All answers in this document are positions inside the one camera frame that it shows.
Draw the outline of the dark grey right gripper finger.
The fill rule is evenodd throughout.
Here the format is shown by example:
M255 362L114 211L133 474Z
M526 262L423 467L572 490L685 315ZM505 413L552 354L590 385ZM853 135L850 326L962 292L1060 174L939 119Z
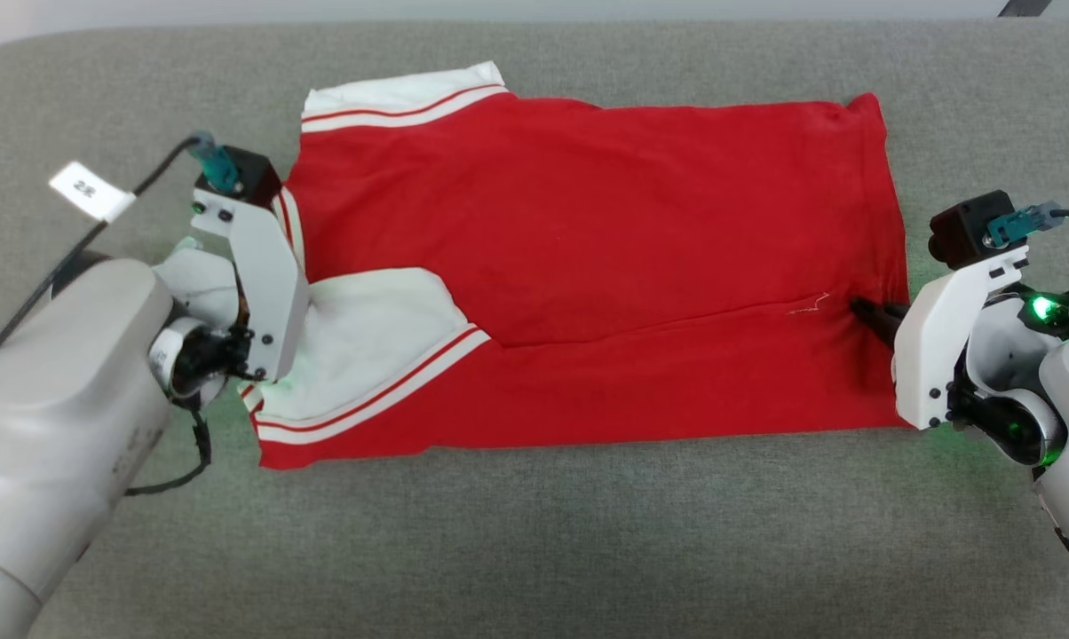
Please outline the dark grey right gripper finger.
M870 330L880 343L893 348L900 324L909 311L908 303L876 303L863 296L850 301L852 315Z

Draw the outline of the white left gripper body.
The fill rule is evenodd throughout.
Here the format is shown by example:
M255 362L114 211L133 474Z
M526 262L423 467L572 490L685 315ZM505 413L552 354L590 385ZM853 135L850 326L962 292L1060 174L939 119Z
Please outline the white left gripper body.
M310 289L272 209L280 200L193 190L193 230L229 255L189 236L154 267L173 306L149 363L170 398L210 403L226 381L276 381L294 365Z

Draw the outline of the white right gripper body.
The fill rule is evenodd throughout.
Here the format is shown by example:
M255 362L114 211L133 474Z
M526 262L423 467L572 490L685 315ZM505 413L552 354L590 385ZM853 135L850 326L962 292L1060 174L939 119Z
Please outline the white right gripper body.
M1028 248L982 258L933 280L893 336L899 416L986 434L1007 457L1047 468L1069 442L1069 409L1041 369L1069 345L1069 290L1022 283Z

